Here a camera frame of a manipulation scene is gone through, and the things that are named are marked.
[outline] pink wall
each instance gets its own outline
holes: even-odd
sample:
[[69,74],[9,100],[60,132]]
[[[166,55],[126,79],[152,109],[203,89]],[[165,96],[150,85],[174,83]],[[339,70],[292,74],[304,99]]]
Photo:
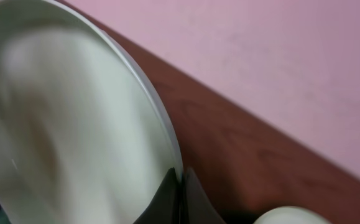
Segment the pink wall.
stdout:
[[360,0],[68,0],[360,177]]

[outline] white round object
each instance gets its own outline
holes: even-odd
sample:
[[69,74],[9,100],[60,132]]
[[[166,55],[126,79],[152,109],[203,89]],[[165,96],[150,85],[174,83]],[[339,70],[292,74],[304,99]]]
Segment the white round object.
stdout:
[[182,174],[170,120],[117,43],[54,1],[0,1],[0,203],[12,224],[133,223]]
[[279,207],[263,214],[254,224],[330,224],[330,222],[304,208]]

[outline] brown wooden surface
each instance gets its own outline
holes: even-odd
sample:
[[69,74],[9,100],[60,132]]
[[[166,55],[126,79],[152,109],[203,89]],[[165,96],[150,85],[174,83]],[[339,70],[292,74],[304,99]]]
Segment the brown wooden surface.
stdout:
[[194,168],[219,212],[262,213],[296,205],[333,223],[360,223],[360,181],[91,20],[118,41],[150,78],[174,125],[184,166]]

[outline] dark gray item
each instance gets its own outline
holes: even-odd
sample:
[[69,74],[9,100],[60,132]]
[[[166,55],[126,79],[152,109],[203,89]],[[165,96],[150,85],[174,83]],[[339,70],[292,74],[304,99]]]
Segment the dark gray item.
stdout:
[[188,169],[183,185],[174,168],[166,173],[154,198],[134,224],[225,224],[210,204],[193,169]]

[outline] white plate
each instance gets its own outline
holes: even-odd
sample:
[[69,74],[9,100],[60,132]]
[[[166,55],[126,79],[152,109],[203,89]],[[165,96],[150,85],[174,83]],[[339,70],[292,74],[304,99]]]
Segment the white plate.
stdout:
[[182,160],[152,85],[54,1],[0,1],[0,203],[16,223],[132,223]]

